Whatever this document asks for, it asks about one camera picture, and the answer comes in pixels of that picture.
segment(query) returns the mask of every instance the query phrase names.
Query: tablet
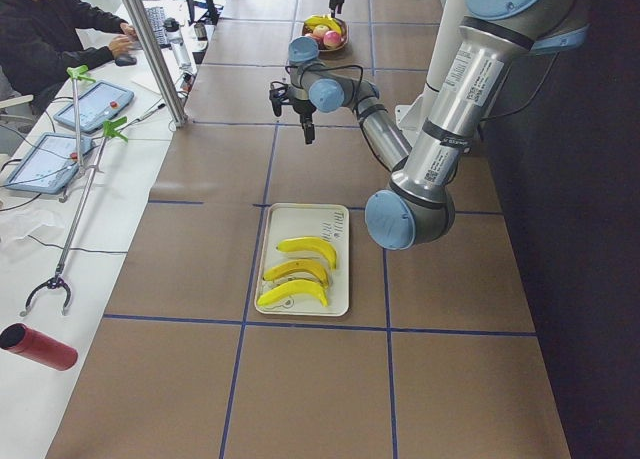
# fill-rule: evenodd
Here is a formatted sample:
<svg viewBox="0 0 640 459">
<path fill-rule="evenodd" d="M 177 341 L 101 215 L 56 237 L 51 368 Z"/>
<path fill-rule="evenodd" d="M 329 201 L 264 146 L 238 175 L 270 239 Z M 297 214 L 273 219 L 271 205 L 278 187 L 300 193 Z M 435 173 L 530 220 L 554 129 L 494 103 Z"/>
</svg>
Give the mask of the tablet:
<svg viewBox="0 0 640 459">
<path fill-rule="evenodd" d="M 86 154 L 92 139 L 82 137 L 82 150 Z M 19 191 L 57 194 L 78 171 L 78 163 L 71 159 L 76 152 L 76 136 L 47 132 L 40 136 L 20 165 L 9 175 L 4 187 Z"/>
<path fill-rule="evenodd" d="M 80 131 L 91 134 L 102 127 L 104 121 L 113 119 L 133 99 L 133 91 L 106 81 L 98 81 L 79 97 Z M 65 106 L 53 116 L 60 124 L 76 128 L 73 104 Z"/>
</svg>

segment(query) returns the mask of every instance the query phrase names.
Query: white tray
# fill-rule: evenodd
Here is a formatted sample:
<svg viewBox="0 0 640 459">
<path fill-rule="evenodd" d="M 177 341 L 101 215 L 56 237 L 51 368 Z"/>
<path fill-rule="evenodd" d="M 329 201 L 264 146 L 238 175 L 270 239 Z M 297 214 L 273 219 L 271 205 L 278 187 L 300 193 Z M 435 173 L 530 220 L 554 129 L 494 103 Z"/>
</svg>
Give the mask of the white tray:
<svg viewBox="0 0 640 459">
<path fill-rule="evenodd" d="M 331 283 L 326 289 L 328 306 L 313 296 L 298 294 L 270 306 L 258 306 L 258 298 L 278 284 L 304 273 L 294 274 L 276 282 L 262 280 L 265 270 L 290 259 L 318 258 L 312 252 L 283 253 L 276 246 L 283 239 L 318 236 L 328 240 L 338 254 L 337 266 L 330 273 Z M 301 316 L 341 316 L 349 309 L 349 211 L 333 204 L 273 204 L 269 208 L 258 269 L 253 304 L 263 314 Z"/>
</svg>

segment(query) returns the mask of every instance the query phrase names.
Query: black jacket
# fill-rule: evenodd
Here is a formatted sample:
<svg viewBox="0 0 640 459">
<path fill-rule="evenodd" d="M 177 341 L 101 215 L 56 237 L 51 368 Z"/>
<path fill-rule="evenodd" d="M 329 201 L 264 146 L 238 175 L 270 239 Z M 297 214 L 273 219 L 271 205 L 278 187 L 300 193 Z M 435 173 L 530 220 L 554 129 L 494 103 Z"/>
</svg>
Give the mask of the black jacket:
<svg viewBox="0 0 640 459">
<path fill-rule="evenodd" d="M 76 29 L 122 34 L 123 22 L 81 0 L 0 0 L 0 66 L 16 91 L 37 94 L 68 79 L 67 67 L 113 59 L 106 46 L 84 49 Z"/>
</svg>

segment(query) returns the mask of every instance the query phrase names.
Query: computer mouse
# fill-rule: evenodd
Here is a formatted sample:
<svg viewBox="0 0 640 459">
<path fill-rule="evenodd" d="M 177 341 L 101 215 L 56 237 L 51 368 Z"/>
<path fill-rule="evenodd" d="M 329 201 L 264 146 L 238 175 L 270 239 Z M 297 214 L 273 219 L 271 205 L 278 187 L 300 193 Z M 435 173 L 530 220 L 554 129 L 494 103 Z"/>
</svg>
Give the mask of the computer mouse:
<svg viewBox="0 0 640 459">
<path fill-rule="evenodd" d="M 121 54 L 116 57 L 116 66 L 133 66 L 138 60 L 130 54 Z"/>
</svg>

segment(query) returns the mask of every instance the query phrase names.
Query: dark wall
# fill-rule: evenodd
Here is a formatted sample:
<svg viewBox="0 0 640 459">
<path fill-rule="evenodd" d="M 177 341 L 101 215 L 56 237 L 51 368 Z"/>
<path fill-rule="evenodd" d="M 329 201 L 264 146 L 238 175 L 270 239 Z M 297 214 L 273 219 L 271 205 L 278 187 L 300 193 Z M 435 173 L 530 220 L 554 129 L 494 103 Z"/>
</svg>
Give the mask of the dark wall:
<svg viewBox="0 0 640 459">
<path fill-rule="evenodd" d="M 574 459 L 640 458 L 640 0 L 592 0 L 579 50 L 484 136 Z M 514 65 L 492 115 L 551 57 Z"/>
</svg>

